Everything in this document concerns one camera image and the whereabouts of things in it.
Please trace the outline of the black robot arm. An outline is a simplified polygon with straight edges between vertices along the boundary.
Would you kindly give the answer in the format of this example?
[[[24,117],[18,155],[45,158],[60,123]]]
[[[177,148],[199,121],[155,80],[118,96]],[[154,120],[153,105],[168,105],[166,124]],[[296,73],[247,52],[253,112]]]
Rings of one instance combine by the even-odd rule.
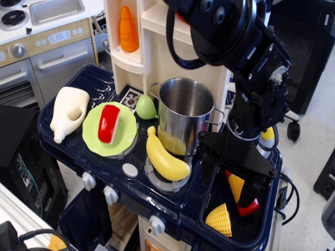
[[[239,205],[248,207],[277,170],[256,148],[261,134],[283,122],[289,108],[289,56],[265,26],[266,1],[167,1],[166,38],[174,61],[193,70],[223,65],[234,74],[236,96],[222,133],[200,132],[200,148],[216,165],[244,180]],[[174,51],[175,16],[191,27],[197,54],[183,60]]]

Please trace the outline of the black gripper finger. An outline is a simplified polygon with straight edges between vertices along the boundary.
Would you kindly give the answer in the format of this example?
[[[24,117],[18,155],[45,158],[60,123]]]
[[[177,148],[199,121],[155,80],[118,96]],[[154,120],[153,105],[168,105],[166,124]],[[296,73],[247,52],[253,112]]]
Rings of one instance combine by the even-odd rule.
[[[248,170],[243,171],[240,176],[244,180],[239,199],[241,208],[247,208],[256,198],[267,193],[271,187],[271,175],[269,174]]]
[[[201,159],[200,167],[203,184],[206,188],[211,188],[215,179],[217,167],[212,157],[206,151],[202,152]]]

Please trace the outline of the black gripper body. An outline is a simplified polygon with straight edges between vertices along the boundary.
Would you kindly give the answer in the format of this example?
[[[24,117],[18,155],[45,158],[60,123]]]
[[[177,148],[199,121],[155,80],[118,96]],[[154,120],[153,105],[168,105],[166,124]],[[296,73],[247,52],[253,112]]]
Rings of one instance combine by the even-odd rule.
[[[276,168],[256,148],[254,140],[244,140],[232,132],[200,132],[199,145],[219,158],[218,165],[242,179],[275,179]]]

